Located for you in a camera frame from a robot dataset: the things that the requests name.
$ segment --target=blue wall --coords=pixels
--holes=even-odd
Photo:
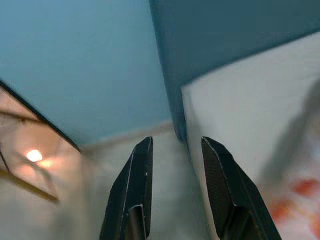
[[[181,86],[240,58],[320,30],[319,0],[150,0],[176,133]]]
[[[0,77],[79,145],[170,118],[148,0],[2,1]]]

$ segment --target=black pointed object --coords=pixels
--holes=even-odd
[[[219,238],[281,240],[256,185],[231,153],[209,137],[202,137],[201,146],[207,192]]]
[[[151,226],[153,139],[135,146],[110,191],[100,240],[146,239]]]

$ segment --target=white fabric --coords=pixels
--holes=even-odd
[[[320,79],[320,33],[215,70],[182,89],[188,143],[211,230],[201,136],[211,137],[258,183]]]

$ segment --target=light bulb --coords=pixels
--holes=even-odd
[[[37,150],[37,149],[33,149],[33,150],[29,151],[26,154],[26,158],[29,159],[31,162],[37,162],[37,161],[41,161],[43,159],[41,152],[39,152],[39,150]]]

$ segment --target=bed sheet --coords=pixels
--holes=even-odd
[[[214,238],[201,136],[224,144],[260,192],[282,177],[320,105],[320,33],[222,67],[182,88],[188,146]]]

